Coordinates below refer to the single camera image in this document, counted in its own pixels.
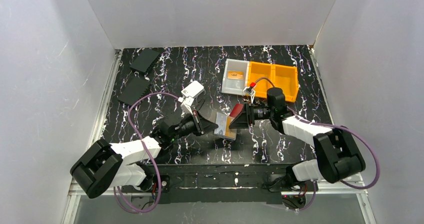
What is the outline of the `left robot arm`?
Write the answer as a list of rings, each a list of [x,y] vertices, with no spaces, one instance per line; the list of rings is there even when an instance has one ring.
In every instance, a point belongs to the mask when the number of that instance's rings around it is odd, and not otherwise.
[[[110,187],[132,185],[142,187],[157,182],[152,167],[141,165],[173,148],[174,141],[193,134],[202,136],[218,125],[198,111],[183,118],[166,117],[149,136],[124,143],[96,141],[71,167],[70,174],[89,198],[96,198]]]

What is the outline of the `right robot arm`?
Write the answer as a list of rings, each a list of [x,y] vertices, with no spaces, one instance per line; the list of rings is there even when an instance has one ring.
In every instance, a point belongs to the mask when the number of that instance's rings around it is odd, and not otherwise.
[[[255,121],[268,119],[276,131],[310,145],[316,155],[313,160],[287,167],[285,175],[275,183],[294,186],[306,180],[322,179],[335,183],[365,170],[362,154],[348,131],[307,123],[292,115],[281,88],[268,89],[266,96],[266,104],[262,106],[245,102],[229,129],[248,129]]]

